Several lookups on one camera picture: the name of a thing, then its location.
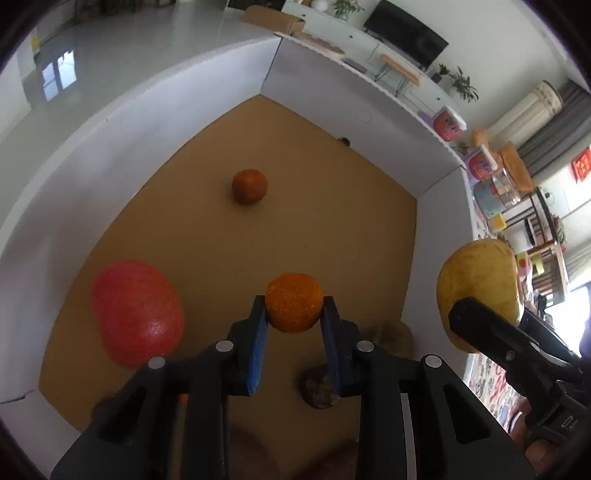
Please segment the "brown-green round fruit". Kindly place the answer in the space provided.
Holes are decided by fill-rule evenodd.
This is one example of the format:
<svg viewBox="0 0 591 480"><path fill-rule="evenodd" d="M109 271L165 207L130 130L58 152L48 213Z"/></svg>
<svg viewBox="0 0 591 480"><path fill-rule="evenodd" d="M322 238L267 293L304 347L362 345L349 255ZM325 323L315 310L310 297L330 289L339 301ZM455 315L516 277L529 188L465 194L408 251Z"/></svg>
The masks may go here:
<svg viewBox="0 0 591 480"><path fill-rule="evenodd" d="M394 356L414 358L414 336L411 329L402 321L384 322L377 330L374 342Z"/></svg>

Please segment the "yellow apple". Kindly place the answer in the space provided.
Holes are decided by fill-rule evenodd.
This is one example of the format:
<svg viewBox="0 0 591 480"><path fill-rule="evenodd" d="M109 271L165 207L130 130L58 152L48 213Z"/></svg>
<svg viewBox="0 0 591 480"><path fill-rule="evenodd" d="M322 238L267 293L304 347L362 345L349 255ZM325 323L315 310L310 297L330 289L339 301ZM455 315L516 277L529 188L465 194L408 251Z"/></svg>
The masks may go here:
<svg viewBox="0 0 591 480"><path fill-rule="evenodd" d="M475 353L450 327L449 313L454 304L472 297L517 326L523 316L524 295L515 256L504 242L487 238L470 242L443 265L437 281L437 302L449 340L465 353Z"/></svg>

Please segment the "large red apple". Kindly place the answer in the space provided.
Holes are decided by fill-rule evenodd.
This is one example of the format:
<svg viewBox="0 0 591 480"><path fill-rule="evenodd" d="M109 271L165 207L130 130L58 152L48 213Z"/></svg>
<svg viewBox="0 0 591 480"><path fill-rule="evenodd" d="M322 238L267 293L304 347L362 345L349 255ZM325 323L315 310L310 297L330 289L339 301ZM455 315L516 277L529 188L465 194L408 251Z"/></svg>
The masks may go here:
<svg viewBox="0 0 591 480"><path fill-rule="evenodd" d="M184 310L172 283L154 266L122 260L95 278L91 305L103 347L117 365L137 369L179 344Z"/></svg>

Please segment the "orange tangerine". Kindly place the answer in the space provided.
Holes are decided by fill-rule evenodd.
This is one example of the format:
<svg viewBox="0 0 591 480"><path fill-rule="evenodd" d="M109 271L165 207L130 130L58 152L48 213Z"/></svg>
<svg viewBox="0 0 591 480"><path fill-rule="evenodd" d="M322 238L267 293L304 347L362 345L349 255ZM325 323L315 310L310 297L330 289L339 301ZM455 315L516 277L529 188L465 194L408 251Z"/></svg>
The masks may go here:
<svg viewBox="0 0 591 480"><path fill-rule="evenodd" d="M324 290L308 274L284 273L267 285L264 303L274 329L290 334L304 333L320 319Z"/></svg>
<svg viewBox="0 0 591 480"><path fill-rule="evenodd" d="M266 196L269 182L256 169L245 169L235 174L231 182L233 199L241 205L256 204Z"/></svg>

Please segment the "wooden chair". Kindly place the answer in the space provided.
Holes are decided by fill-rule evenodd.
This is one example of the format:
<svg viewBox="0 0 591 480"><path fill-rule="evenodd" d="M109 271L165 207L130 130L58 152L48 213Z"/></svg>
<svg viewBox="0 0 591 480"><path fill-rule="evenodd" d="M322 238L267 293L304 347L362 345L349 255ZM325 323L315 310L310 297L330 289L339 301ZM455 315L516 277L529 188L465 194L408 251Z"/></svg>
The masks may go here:
<svg viewBox="0 0 591 480"><path fill-rule="evenodd" d="M540 257L543 272L534 268L533 289L543 295L548 306L562 303L568 288L568 274L557 219L551 213L544 193L536 188L520 203L503 213L507 229L525 228L527 254Z"/></svg>

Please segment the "small yellow lid jar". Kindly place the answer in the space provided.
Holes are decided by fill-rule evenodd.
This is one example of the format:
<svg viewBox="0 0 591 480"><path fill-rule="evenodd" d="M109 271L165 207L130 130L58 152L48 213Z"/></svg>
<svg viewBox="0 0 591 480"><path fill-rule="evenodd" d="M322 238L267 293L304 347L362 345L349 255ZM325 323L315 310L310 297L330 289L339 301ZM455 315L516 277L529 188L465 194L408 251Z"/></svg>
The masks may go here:
<svg viewBox="0 0 591 480"><path fill-rule="evenodd" d="M507 223L502 214L497 214L488 219L488 227L493 234L497 234L507 228Z"/></svg>

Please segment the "clear glass jar gold lid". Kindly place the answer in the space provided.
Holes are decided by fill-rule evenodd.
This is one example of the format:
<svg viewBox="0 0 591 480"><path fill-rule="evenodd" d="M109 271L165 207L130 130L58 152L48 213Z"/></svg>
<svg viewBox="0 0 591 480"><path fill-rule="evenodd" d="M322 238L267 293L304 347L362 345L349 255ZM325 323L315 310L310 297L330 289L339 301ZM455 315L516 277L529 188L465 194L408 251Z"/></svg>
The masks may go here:
<svg viewBox="0 0 591 480"><path fill-rule="evenodd" d="M473 195L487 218L502 214L521 201L521 194L505 169L476 183Z"/></svg>

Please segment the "right purple orange canister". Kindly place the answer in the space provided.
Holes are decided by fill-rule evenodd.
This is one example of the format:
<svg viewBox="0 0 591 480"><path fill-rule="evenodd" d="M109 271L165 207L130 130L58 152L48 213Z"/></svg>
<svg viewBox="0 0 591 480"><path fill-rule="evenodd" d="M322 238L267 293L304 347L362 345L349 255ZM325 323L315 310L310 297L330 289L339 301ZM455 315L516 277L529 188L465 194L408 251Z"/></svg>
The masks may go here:
<svg viewBox="0 0 591 480"><path fill-rule="evenodd" d="M470 175L477 181L491 177L499 168L498 162L485 145L479 145L469 153L464 163Z"/></svg>

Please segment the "purple orange canister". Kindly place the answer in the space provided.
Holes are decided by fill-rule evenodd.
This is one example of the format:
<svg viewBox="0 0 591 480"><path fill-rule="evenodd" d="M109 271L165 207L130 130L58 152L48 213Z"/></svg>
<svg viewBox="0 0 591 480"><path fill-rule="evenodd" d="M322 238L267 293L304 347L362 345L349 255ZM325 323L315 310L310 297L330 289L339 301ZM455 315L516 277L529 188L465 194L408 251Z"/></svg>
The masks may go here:
<svg viewBox="0 0 591 480"><path fill-rule="evenodd" d="M499 168L498 162L485 145L479 145L469 153L464 163L470 175L477 181L491 177Z"/></svg>
<svg viewBox="0 0 591 480"><path fill-rule="evenodd" d="M434 131L446 142L452 142L467 130L465 120L453 108L444 106L432 119Z"/></svg>

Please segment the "left purple orange canister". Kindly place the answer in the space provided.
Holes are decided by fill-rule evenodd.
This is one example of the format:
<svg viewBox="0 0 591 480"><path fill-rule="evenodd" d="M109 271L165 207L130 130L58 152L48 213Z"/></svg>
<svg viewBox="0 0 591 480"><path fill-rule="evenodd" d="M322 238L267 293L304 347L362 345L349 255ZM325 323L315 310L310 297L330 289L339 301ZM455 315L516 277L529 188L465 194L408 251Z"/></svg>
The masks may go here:
<svg viewBox="0 0 591 480"><path fill-rule="evenodd" d="M434 131L446 142L452 142L467 130L465 120L453 108L444 106L432 119Z"/></svg>

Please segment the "white cardboard box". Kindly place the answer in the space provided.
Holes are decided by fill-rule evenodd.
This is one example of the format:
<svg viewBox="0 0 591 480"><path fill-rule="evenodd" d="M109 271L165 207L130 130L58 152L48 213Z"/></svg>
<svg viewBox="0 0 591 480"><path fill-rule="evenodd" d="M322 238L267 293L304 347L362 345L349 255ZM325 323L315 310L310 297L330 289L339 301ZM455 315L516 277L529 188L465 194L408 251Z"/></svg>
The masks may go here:
<svg viewBox="0 0 591 480"><path fill-rule="evenodd" d="M269 182L233 199L239 171ZM436 284L475 237L465 165L387 90L300 41L216 49L139 84L42 164L1 228L1 424L42 478L80 431L43 395L47 351L69 399L117 389L89 292L120 258L155 264L182 297L186 354L224 333L283 271L303 271L360 327L399 316L417 356L459 376Z"/></svg>

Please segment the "potted green plant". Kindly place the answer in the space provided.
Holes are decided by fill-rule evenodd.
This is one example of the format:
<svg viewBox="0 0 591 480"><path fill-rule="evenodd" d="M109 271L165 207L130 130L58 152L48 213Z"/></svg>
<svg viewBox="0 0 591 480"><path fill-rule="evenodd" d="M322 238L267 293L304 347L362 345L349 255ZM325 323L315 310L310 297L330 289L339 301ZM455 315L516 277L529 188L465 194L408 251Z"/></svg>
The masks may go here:
<svg viewBox="0 0 591 480"><path fill-rule="evenodd" d="M455 72L450 74L452 78L452 87L460 95L460 98L467 102L477 102L480 100L478 89L472 85L471 78L467 76L460 66Z"/></svg>

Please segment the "wooden side table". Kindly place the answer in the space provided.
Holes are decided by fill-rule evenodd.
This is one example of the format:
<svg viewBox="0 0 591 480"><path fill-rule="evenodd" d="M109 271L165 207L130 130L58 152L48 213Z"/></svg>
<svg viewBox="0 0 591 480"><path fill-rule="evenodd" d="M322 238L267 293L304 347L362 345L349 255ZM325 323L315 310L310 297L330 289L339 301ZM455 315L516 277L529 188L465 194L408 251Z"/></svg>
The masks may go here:
<svg viewBox="0 0 591 480"><path fill-rule="evenodd" d="M396 89L394 89L394 96L398 97L410 83L417 87L421 85L421 79L418 74L409 70L392 57L382 54L380 59L383 65L379 69L378 73L374 76L374 81L379 82L384 79L391 71L396 72L399 75L400 80Z"/></svg>

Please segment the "black television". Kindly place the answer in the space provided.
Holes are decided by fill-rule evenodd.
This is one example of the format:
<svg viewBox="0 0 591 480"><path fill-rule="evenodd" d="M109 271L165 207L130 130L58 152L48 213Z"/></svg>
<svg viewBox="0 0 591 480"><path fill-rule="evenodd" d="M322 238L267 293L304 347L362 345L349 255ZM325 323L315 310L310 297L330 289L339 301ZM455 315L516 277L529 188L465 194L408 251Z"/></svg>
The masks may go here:
<svg viewBox="0 0 591 480"><path fill-rule="evenodd" d="M428 70L449 42L425 23L390 1L380 1L363 28Z"/></svg>

